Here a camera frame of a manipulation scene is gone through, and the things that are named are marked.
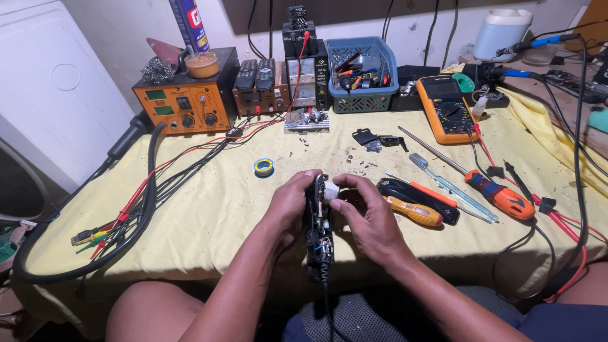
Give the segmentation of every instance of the leg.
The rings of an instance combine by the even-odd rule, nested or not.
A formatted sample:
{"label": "leg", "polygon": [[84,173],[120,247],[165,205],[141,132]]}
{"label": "leg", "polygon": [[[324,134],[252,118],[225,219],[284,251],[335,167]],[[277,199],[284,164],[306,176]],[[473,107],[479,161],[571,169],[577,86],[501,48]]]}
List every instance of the leg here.
{"label": "leg", "polygon": [[589,273],[572,285],[561,295],[557,303],[608,305],[608,262],[597,262],[589,265]]}
{"label": "leg", "polygon": [[110,311],[107,342],[177,342],[204,303],[165,282],[130,286]]}

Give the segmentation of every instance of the digital multimeter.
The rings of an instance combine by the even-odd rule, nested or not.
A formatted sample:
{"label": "digital multimeter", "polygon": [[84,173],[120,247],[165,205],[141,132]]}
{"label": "digital multimeter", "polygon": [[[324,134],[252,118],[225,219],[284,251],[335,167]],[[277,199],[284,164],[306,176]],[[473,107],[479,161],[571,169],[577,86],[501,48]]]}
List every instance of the digital multimeter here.
{"label": "digital multimeter", "polygon": [[[471,129],[475,120],[455,78],[449,75],[423,77],[416,82],[416,88],[438,143],[471,141],[467,130]],[[478,139],[475,132],[473,139]]]}

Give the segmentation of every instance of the white wall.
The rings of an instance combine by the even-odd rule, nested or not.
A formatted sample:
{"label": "white wall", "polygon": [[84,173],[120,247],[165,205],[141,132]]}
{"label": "white wall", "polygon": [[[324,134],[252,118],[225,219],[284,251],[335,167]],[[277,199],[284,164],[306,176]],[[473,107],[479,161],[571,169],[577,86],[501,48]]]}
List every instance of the white wall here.
{"label": "white wall", "polygon": [[[151,37],[175,46],[184,46],[175,18],[167,0],[62,0],[85,37],[97,53],[110,76],[136,113],[141,110],[131,87],[140,79],[143,65],[154,56],[145,39]],[[488,10],[514,8],[534,14],[533,32],[565,29],[581,5],[589,0],[542,0],[490,7],[474,7],[459,11],[458,28],[450,47],[447,64],[457,61],[467,44],[475,43],[477,33]],[[211,48],[236,46],[239,59],[254,58],[246,35],[235,35],[221,0],[205,0],[201,18]],[[387,43],[399,65],[422,65],[433,13],[393,18]],[[441,11],[434,28],[428,65],[441,65],[447,39],[452,29],[454,11]],[[380,36],[384,19],[317,27],[323,39]],[[284,58],[281,32],[273,34],[273,57]],[[252,34],[259,50],[268,51],[268,33]]]}

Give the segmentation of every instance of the remote control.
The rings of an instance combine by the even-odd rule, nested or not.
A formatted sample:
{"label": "remote control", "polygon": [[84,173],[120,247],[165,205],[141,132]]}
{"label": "remote control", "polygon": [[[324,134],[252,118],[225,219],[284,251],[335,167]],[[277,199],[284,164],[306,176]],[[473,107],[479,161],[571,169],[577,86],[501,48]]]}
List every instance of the remote control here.
{"label": "remote control", "polygon": [[272,86],[274,86],[274,58],[261,60],[255,75],[255,87],[258,90],[266,90]]}
{"label": "remote control", "polygon": [[258,69],[257,60],[246,60],[241,63],[241,69],[237,75],[237,89],[249,89],[254,87],[254,75]]}

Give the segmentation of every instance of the dark shorts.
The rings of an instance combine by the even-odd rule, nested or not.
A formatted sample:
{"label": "dark shorts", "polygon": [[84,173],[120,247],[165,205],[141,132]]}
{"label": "dark shorts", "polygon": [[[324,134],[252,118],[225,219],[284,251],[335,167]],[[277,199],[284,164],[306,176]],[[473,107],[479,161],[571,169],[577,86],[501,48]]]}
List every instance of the dark shorts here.
{"label": "dark shorts", "polygon": [[[524,316],[489,288],[457,288],[534,342],[608,341],[608,306],[539,304]],[[333,309],[336,327],[354,342],[446,341],[401,289],[382,292],[339,296]],[[282,341],[329,341],[324,314],[322,302],[305,305],[287,323]],[[342,339],[334,334],[334,341]]]}

